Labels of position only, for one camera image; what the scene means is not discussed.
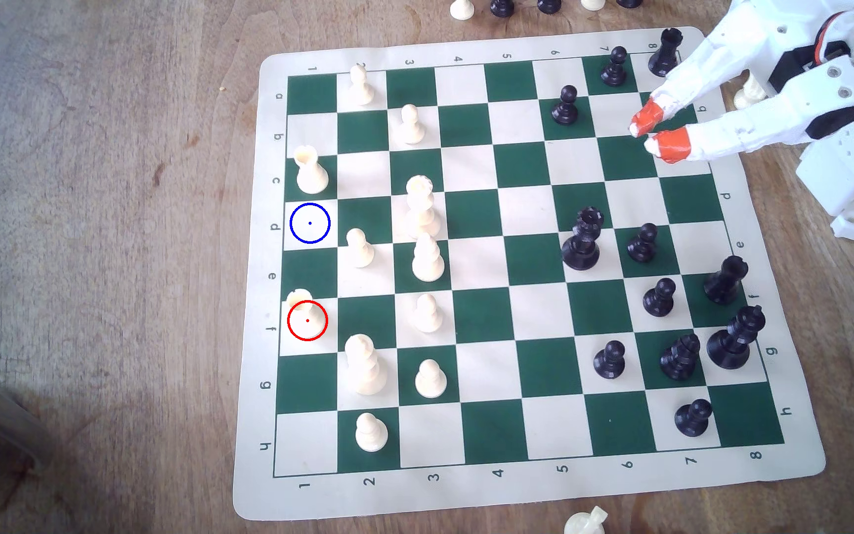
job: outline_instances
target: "blue circle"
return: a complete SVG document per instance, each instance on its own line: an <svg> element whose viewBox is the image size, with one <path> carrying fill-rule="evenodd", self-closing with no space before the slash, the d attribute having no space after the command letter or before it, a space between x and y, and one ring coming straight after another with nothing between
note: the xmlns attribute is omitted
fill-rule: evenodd
<svg viewBox="0 0 854 534"><path fill-rule="evenodd" d="M295 233L295 228L292 226L292 221L295 219L295 214L298 213L298 211L300 209L302 209L306 206L317 207L318 209L322 210L323 213L325 213L325 218L328 219L328 226L325 229L325 235L315 239L314 241L306 241L306 240L302 239L302 237L299 237L298 234ZM299 204L299 207L292 210L292 215L289 216L289 229L292 231L292 236L295 236L295 238L302 241L302 243L305 243L306 245L315 244L315 243L321 241L322 239L324 239L325 237L327 237L328 232L331 231L331 216L328 214L328 212L326 211L325 208L316 204L315 202L305 202L303 204Z"/></svg>

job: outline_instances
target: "red circle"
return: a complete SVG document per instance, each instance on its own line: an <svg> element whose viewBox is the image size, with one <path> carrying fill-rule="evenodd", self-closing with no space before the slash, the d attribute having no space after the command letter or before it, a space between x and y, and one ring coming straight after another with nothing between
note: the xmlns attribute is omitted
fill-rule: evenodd
<svg viewBox="0 0 854 534"><path fill-rule="evenodd" d="M320 334L316 335L315 337L302 337L299 334L295 334L295 331L292 330L292 310L294 310L295 308L298 308L300 305L304 304L305 302L310 302L311 304L318 306L319 308L322 309L322 313L325 314L325 328L323 328L322 332ZM328 330L328 311L325 310L325 306L322 306L321 304L319 304L318 302L315 302L314 300L300 300L300 301L296 302L295 305L289 309L289 314L286 316L286 326L289 327L289 332L292 335L301 339L302 341L314 341L314 340L318 339L319 337L322 337L322 335L325 334L325 331Z"/></svg>

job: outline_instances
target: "black pawn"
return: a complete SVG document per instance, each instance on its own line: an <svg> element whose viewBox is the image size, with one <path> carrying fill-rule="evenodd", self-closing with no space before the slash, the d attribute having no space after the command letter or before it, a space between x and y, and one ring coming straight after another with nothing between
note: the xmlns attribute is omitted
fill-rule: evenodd
<svg viewBox="0 0 854 534"><path fill-rule="evenodd" d="M658 280L655 287L644 294L641 304L644 310L655 317L664 317L674 309L674 291L677 286L670 278Z"/></svg>
<svg viewBox="0 0 854 534"><path fill-rule="evenodd" d="M655 258L658 253L658 245L655 244L655 239L658 238L658 226L652 222L646 222L641 225L638 234L628 241L625 250L632 260L638 263L647 263Z"/></svg>
<svg viewBox="0 0 854 534"><path fill-rule="evenodd" d="M608 56L608 65L601 70L601 80L605 85L616 88L628 77L628 73L624 71L624 62L628 59L628 50L624 46L615 46L611 49L611 55Z"/></svg>
<svg viewBox="0 0 854 534"><path fill-rule="evenodd" d="M707 355L724 369L740 369L750 359L750 344L767 325L759 306L744 306L727 324L707 340Z"/></svg>
<svg viewBox="0 0 854 534"><path fill-rule="evenodd" d="M695 438L707 430L711 413L714 413L711 403L707 399L697 399L678 408L674 424L682 434Z"/></svg>
<svg viewBox="0 0 854 534"><path fill-rule="evenodd" d="M694 374L700 359L700 339L696 334L684 334L661 354L661 370L671 380L687 380Z"/></svg>
<svg viewBox="0 0 854 534"><path fill-rule="evenodd" d="M565 86L559 92L559 100L562 102L552 106L552 120L560 125L571 125L579 117L579 108L575 106L575 99L579 91L574 86Z"/></svg>
<svg viewBox="0 0 854 534"><path fill-rule="evenodd" d="M671 69L678 66L678 46L684 36L677 28L661 31L661 46L648 60L648 70L661 78L667 76Z"/></svg>
<svg viewBox="0 0 854 534"><path fill-rule="evenodd" d="M740 281L749 271L750 267L740 256L729 256L720 264L717 273L708 274L704 280L704 293L712 302L726 306L736 298Z"/></svg>
<svg viewBox="0 0 854 534"><path fill-rule="evenodd" d="M605 348L595 355L592 364L600 377L618 378L624 371L624 345L621 341L609 341Z"/></svg>

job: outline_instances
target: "chess mat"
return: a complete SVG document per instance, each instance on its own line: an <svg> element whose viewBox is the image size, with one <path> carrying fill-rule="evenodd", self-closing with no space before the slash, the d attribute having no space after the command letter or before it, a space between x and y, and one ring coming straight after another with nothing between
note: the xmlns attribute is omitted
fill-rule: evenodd
<svg viewBox="0 0 854 534"><path fill-rule="evenodd" d="M813 475L824 453L739 157L664 164L627 133L662 79L648 71L661 29L269 57L262 66L246 322L233 497L254 520L318 519L583 496L679 490ZM682 28L680 54L703 39ZM599 79L608 50L630 52L627 82ZM363 64L374 100L348 99ZM559 89L579 92L572 126L550 116ZM400 108L419 108L426 136L395 140ZM718 91L661 128L718 117ZM320 155L329 184L296 185L296 146ZM443 276L413 276L404 231L405 185L433 181ZM600 259L563 264L577 212L599 207ZM658 225L658 254L631 261L626 242ZM350 266L345 234L375 249ZM730 254L750 265L737 300L718 306L701 289ZM653 317L641 296L662 276L675 308ZM303 341L286 296L304 288L327 327ZM423 334L418 296L444 315ZM739 370L702 349L687 381L658 358L682 334L705 345L736 310L760 304L767 326ZM355 394L344 343L374 341L387 385ZM606 380L592 359L609 340L625 370ZM418 395L421 361L447 375L443 395ZM714 408L690 438L675 411L696 398ZM378 452L355 442L370 411L389 437Z"/></svg>

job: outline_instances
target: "wooden table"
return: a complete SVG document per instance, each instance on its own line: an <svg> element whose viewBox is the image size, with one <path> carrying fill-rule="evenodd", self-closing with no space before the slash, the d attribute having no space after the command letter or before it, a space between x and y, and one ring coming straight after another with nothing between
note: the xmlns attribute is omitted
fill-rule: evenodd
<svg viewBox="0 0 854 534"><path fill-rule="evenodd" d="M502 21L447 0L0 0L0 384L51 429L0 532L854 531L854 242L793 174L743 162L828 459L773 484L296 524L232 508L260 63L279 52L697 26L728 0ZM724 89L725 98L742 83Z"/></svg>

